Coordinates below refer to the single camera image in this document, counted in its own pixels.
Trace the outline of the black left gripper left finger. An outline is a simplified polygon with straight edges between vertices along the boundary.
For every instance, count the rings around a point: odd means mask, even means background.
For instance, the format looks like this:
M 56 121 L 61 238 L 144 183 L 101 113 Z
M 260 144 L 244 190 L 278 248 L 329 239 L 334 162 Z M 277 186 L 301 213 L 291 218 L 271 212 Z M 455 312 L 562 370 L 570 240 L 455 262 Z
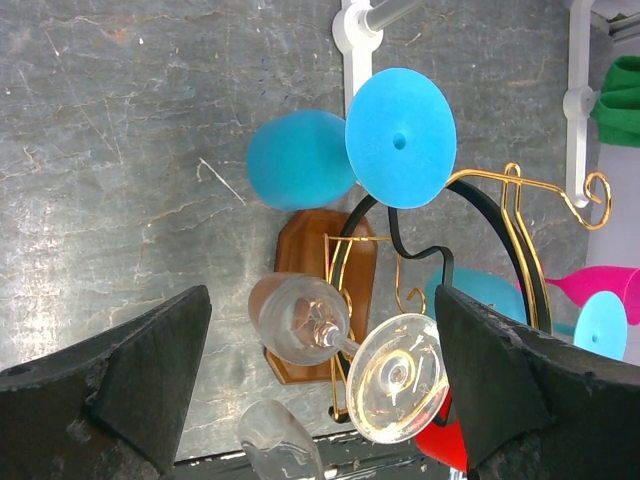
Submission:
M 160 479 L 207 337 L 206 286 L 1 373 L 4 479 Z

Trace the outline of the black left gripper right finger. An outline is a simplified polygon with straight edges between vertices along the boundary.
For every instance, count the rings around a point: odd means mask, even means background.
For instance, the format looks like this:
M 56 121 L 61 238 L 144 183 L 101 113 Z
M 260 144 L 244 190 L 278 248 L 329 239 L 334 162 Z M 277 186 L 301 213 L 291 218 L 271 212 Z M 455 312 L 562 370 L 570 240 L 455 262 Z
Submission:
M 639 369 L 449 285 L 437 327 L 472 479 L 636 479 Z

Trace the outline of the blue wine glass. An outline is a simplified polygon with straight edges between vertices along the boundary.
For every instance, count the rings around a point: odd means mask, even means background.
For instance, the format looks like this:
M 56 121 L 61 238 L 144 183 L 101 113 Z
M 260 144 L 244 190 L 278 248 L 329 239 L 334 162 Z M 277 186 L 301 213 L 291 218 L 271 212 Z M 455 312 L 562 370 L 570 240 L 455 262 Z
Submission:
M 452 109 L 423 74 L 389 68 L 367 80 L 345 117 L 307 109 L 274 118 L 251 137 L 248 179 L 268 206 L 327 206 L 355 184 L 396 209 L 431 202 L 457 154 Z
M 546 280 L 581 308 L 575 328 L 564 327 L 575 346 L 614 360 L 624 357 L 628 317 L 623 292 L 633 273 L 629 268 L 591 266 Z M 527 322 L 522 291 L 501 277 L 457 267 L 453 286 L 500 314 L 522 324 Z

